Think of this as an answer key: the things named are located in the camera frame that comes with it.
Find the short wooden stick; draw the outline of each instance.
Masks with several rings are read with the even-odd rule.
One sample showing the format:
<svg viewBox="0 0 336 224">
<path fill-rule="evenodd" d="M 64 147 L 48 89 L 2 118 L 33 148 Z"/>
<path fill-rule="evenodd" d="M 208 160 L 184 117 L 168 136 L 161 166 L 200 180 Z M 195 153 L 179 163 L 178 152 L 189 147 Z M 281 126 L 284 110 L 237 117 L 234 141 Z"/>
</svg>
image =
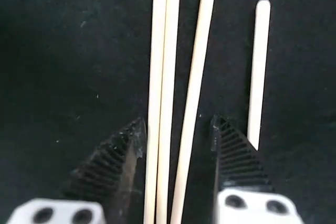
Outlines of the short wooden stick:
<svg viewBox="0 0 336 224">
<path fill-rule="evenodd" d="M 247 138 L 256 150 L 259 148 L 270 10 L 271 5 L 269 0 L 260 0 L 258 2 L 256 7 L 250 102 L 247 123 Z"/>
</svg>

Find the screw hole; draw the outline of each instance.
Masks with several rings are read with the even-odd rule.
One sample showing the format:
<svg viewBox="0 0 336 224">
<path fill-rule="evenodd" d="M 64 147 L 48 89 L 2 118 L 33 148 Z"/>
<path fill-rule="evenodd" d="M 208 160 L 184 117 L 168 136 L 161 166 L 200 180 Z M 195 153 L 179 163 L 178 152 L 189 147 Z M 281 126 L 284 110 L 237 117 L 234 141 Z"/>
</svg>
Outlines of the screw hole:
<svg viewBox="0 0 336 224">
<path fill-rule="evenodd" d="M 245 201 L 237 195 L 226 197 L 225 204 L 234 208 L 246 208 Z"/>
<path fill-rule="evenodd" d="M 82 209 L 75 213 L 72 218 L 73 224 L 89 224 L 92 220 L 92 212 L 89 209 Z"/>
<path fill-rule="evenodd" d="M 33 222 L 36 224 L 48 222 L 54 214 L 54 210 L 50 207 L 45 207 L 36 212 L 33 217 Z"/>
<path fill-rule="evenodd" d="M 267 206 L 268 211 L 270 212 L 275 212 L 277 214 L 282 214 L 282 215 L 288 213 L 287 207 L 283 203 L 278 202 L 276 200 L 268 201 L 266 206 Z"/>
</svg>

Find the long wooden stick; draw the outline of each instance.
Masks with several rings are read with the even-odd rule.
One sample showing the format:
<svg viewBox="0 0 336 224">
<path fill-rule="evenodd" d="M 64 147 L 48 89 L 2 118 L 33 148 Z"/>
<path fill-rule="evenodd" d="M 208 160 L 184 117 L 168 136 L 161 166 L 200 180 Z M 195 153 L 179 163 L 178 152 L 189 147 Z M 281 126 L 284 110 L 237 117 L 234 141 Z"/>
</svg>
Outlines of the long wooden stick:
<svg viewBox="0 0 336 224">
<path fill-rule="evenodd" d="M 250 103 L 247 123 L 247 138 L 256 150 L 259 148 L 270 10 L 269 0 L 260 0 L 258 2 L 256 7 Z"/>
<path fill-rule="evenodd" d="M 201 0 L 199 4 L 193 59 L 182 126 L 180 153 L 178 157 L 171 224 L 180 224 L 182 220 L 185 190 L 193 146 L 197 107 L 200 99 L 199 94 L 201 92 L 213 5 L 214 0 Z"/>
<path fill-rule="evenodd" d="M 180 0 L 167 0 L 164 35 L 162 96 L 157 167 L 156 223 L 167 223 L 170 142 L 172 130 L 178 11 Z"/>
<path fill-rule="evenodd" d="M 166 0 L 153 0 L 144 224 L 154 224 Z"/>
</svg>

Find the black surface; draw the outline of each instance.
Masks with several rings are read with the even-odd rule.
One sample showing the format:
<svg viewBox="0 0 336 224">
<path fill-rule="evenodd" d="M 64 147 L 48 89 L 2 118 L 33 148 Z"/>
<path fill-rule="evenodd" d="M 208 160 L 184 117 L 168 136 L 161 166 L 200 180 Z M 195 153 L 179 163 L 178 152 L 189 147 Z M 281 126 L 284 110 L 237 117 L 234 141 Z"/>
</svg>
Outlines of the black surface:
<svg viewBox="0 0 336 224">
<path fill-rule="evenodd" d="M 185 223 L 209 220 L 211 116 L 226 114 L 246 129 L 257 1 L 215 0 Z M 333 223 L 336 5 L 270 1 L 260 153 L 277 174 L 279 191 L 297 204 L 306 223 Z M 55 196 L 99 142 L 146 116 L 151 2 L 0 0 L 1 220 L 26 200 Z M 198 2 L 181 0 L 171 189 Z"/>
</svg>

